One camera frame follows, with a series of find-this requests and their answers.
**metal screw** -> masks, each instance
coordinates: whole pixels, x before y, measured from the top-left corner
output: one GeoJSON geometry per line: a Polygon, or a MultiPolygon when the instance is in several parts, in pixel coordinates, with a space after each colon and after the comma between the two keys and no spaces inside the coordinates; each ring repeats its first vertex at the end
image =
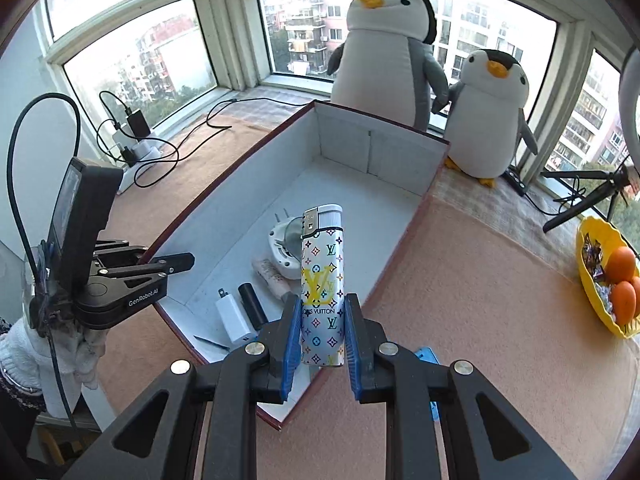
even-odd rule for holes
{"type": "Polygon", "coordinates": [[[191,368],[191,364],[184,359],[180,359],[179,361],[174,361],[171,364],[171,371],[176,375],[182,375],[189,371],[191,368]]]}
{"type": "Polygon", "coordinates": [[[471,372],[474,371],[474,366],[469,361],[456,361],[453,369],[460,375],[471,375],[471,372]]]}
{"type": "Polygon", "coordinates": [[[244,351],[249,355],[260,355],[262,352],[264,352],[264,345],[258,342],[249,343],[244,347],[244,351]]]}
{"type": "Polygon", "coordinates": [[[398,345],[387,341],[386,343],[382,343],[378,347],[378,350],[384,355],[396,355],[398,353],[398,345]]]}

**yellow bowl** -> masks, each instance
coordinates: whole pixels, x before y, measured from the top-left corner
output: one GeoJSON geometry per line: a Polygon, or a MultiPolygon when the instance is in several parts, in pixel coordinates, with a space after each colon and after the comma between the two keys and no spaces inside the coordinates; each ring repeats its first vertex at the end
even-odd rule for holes
{"type": "MultiPolygon", "coordinates": [[[[584,287],[587,297],[591,302],[591,306],[598,314],[600,320],[618,337],[628,339],[633,335],[640,332],[640,316],[632,319],[625,326],[618,326],[613,322],[611,316],[604,310],[604,304],[600,299],[596,287],[593,283],[593,278],[587,271],[587,267],[582,260],[582,246],[584,245],[584,235],[589,234],[589,238],[592,242],[599,241],[602,246],[602,266],[607,265],[609,256],[616,247],[626,246],[625,241],[615,227],[608,222],[605,222],[601,218],[587,217],[585,218],[575,235],[575,257],[578,261],[578,271],[580,272],[580,279],[582,280],[582,286],[584,287]]],[[[639,276],[638,266],[636,266],[636,276],[639,276]]]]}

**penguin foot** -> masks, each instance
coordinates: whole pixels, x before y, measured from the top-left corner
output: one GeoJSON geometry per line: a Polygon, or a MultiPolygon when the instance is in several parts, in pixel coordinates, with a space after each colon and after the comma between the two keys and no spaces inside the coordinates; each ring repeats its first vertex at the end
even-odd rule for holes
{"type": "Polygon", "coordinates": [[[447,157],[447,160],[444,161],[444,165],[450,170],[462,171],[460,170],[458,165],[455,162],[453,162],[453,160],[451,160],[449,157],[447,157]]]}
{"type": "Polygon", "coordinates": [[[491,187],[491,188],[495,187],[495,179],[494,178],[479,178],[478,182],[480,184],[482,184],[483,186],[487,186],[487,187],[491,187]]]}

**orange beak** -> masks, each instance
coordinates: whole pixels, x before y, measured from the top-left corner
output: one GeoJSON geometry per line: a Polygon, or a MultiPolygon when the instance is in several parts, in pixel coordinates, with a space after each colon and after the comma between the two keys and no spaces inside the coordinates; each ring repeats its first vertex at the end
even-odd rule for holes
{"type": "Polygon", "coordinates": [[[377,9],[385,4],[384,0],[360,0],[363,6],[367,9],[377,9]]]}
{"type": "Polygon", "coordinates": [[[505,67],[502,63],[498,63],[497,61],[487,61],[486,69],[492,76],[499,77],[500,79],[504,79],[509,75],[507,67],[505,67]]]}

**black monitor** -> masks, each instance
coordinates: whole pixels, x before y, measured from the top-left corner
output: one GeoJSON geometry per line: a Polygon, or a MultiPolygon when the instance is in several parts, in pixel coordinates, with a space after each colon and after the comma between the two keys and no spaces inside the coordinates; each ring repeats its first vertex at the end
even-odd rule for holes
{"type": "Polygon", "coordinates": [[[98,234],[109,220],[123,172],[107,162],[75,156],[58,192],[49,227],[49,269],[71,294],[86,285],[98,234]]]}

